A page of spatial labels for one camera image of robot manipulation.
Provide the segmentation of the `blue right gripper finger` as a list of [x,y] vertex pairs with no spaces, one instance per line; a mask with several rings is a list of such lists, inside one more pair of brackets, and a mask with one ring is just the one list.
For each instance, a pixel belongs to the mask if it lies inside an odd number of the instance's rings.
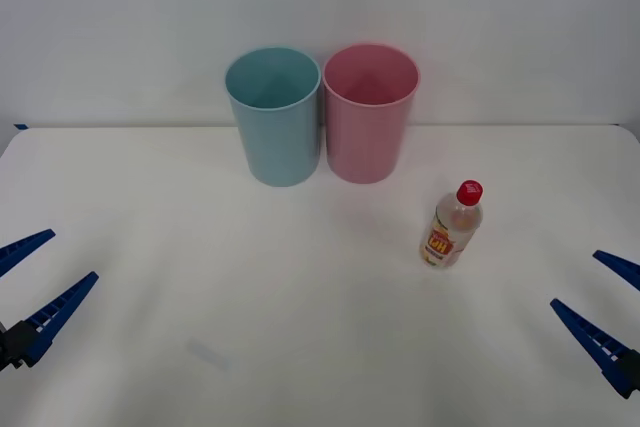
[[559,299],[553,299],[550,306],[621,397],[629,399],[639,390],[638,351],[590,323]]
[[596,250],[593,257],[636,290],[640,290],[640,266],[638,264],[602,250]]

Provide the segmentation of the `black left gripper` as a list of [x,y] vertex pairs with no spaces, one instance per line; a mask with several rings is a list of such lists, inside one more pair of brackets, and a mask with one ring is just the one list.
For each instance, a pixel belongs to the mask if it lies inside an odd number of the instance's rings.
[[[1,247],[0,276],[4,276],[54,237],[55,232],[47,229]],[[7,331],[0,323],[0,371],[9,365],[14,368],[21,365],[31,368],[37,364],[98,279],[96,272],[90,272],[53,301]]]

